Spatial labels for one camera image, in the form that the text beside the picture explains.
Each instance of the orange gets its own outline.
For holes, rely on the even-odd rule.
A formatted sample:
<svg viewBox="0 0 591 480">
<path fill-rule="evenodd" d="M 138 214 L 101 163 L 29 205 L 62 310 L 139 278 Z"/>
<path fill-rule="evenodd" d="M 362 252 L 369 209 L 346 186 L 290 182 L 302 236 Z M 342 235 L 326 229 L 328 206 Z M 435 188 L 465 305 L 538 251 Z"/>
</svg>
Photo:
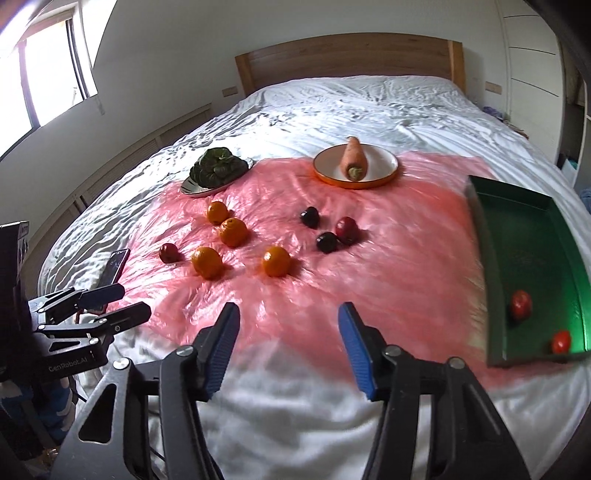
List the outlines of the orange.
<svg viewBox="0 0 591 480">
<path fill-rule="evenodd" d="M 242 220 L 229 218 L 219 229 L 220 240 L 229 247 L 239 247 L 248 237 L 248 228 Z"/>
<path fill-rule="evenodd" d="M 219 225 L 229 216 L 228 207 L 223 202 L 216 200 L 207 207 L 207 220 L 214 225 Z"/>
<path fill-rule="evenodd" d="M 195 272 L 205 280 L 219 277 L 223 271 L 222 257 L 213 248 L 199 247 L 191 255 L 191 263 Z"/>
<path fill-rule="evenodd" d="M 287 275 L 291 266 L 291 257 L 284 248 L 273 245 L 267 248 L 262 257 L 262 269 L 270 277 Z"/>
</svg>

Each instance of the white bedsheet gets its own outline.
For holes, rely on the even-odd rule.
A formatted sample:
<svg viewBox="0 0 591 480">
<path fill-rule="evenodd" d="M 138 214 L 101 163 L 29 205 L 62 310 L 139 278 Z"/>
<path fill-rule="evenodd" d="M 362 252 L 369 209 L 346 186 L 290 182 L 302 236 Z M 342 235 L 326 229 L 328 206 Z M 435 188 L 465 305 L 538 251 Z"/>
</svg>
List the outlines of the white bedsheet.
<svg viewBox="0 0 591 480">
<path fill-rule="evenodd" d="M 169 182 L 184 179 L 206 148 L 225 146 L 255 160 L 314 157 L 348 135 L 395 154 L 416 150 L 480 156 L 501 180 L 554 197 L 591 272 L 591 217 L 540 151 L 480 112 L 451 82 L 361 76 L 265 88 L 142 163 L 61 236 L 43 266 L 40 292 L 92 287 L 110 252 L 126 247 L 152 199 Z M 139 328 L 118 335 L 109 357 L 144 362 L 174 347 Z M 220 392 L 200 406 L 208 445 L 225 477 L 361 478 L 379 406 L 365 401 L 352 385 L 327 382 L 282 345 L 260 345 L 248 355 L 250 368 L 238 370 L 230 363 Z M 82 376 L 86 394 L 99 377 L 100 372 Z M 574 433 L 591 400 L 590 379 L 591 361 L 586 361 L 567 373 L 492 394 L 534 479 Z M 425 406 L 421 419 L 427 415 Z M 151 437 L 161 450 L 155 425 Z M 424 476 L 427 453 L 428 429 L 421 421 L 415 478 Z"/>
</svg>

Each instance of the black clamp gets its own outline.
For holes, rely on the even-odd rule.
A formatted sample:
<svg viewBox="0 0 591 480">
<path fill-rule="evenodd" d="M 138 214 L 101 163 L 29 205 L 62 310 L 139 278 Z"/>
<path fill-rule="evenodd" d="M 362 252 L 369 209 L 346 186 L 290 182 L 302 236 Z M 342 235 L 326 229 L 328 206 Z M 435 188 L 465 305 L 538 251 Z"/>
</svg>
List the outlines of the black clamp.
<svg viewBox="0 0 591 480">
<path fill-rule="evenodd" d="M 339 308 L 339 331 L 359 389 L 384 402 L 363 480 L 411 478 L 420 395 L 431 395 L 427 480 L 530 480 L 511 434 L 464 360 L 417 360 L 387 345 L 352 303 Z"/>
<path fill-rule="evenodd" d="M 93 323 L 63 322 L 81 310 L 120 300 L 124 295 L 124 288 L 113 284 L 94 290 L 70 288 L 29 301 L 32 375 L 43 383 L 106 365 L 114 336 L 147 322 L 152 313 L 149 305 L 135 303 L 106 313 Z"/>
<path fill-rule="evenodd" d="M 209 455 L 196 401 L 219 390 L 240 328 L 237 305 L 226 303 L 216 323 L 191 345 L 163 360 L 113 362 L 76 417 L 51 471 L 51 479 L 153 480 L 148 437 L 148 395 L 160 398 L 169 480 L 223 480 Z"/>
</svg>

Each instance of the wall outlet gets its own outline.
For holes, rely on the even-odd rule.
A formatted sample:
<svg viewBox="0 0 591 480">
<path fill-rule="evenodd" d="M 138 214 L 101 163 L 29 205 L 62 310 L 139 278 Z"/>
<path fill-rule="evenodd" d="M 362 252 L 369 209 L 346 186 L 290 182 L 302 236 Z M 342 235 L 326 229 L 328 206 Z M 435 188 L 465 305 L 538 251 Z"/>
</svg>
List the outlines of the wall outlet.
<svg viewBox="0 0 591 480">
<path fill-rule="evenodd" d="M 238 87 L 228 87 L 222 90 L 222 95 L 224 97 L 229 97 L 230 95 L 236 95 L 238 93 Z"/>
<path fill-rule="evenodd" d="M 503 87 L 501 85 L 497 85 L 496 83 L 486 82 L 485 89 L 487 92 L 497 93 L 499 95 L 503 93 Z"/>
</svg>

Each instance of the window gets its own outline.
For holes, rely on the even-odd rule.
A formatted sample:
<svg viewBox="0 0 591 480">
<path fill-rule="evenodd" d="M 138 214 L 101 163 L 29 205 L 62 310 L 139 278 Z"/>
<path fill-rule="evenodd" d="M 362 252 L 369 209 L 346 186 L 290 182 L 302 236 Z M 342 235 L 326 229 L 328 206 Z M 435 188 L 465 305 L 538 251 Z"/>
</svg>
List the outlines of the window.
<svg viewBox="0 0 591 480">
<path fill-rule="evenodd" d="M 89 97 L 73 10 L 33 24 L 0 60 L 0 161 L 24 138 Z"/>
</svg>

